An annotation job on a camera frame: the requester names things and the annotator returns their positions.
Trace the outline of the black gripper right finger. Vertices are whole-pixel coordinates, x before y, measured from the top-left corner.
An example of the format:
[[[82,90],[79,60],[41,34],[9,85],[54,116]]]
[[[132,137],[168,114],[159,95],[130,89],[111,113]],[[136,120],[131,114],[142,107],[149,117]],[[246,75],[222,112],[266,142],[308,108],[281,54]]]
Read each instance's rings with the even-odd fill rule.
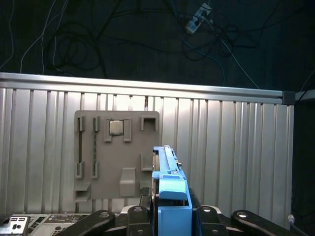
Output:
[[[215,206],[202,205],[192,188],[193,236],[305,236],[295,226],[292,214],[288,216],[290,229],[283,228],[251,211],[236,210],[229,217]]]

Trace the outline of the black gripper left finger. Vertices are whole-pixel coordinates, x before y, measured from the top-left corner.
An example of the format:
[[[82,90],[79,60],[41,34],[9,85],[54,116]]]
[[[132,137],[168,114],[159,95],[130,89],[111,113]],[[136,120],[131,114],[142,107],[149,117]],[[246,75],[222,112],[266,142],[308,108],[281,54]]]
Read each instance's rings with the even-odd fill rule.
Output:
[[[98,210],[57,233],[59,236],[149,236],[151,234],[150,188],[141,189],[140,204],[115,215]]]

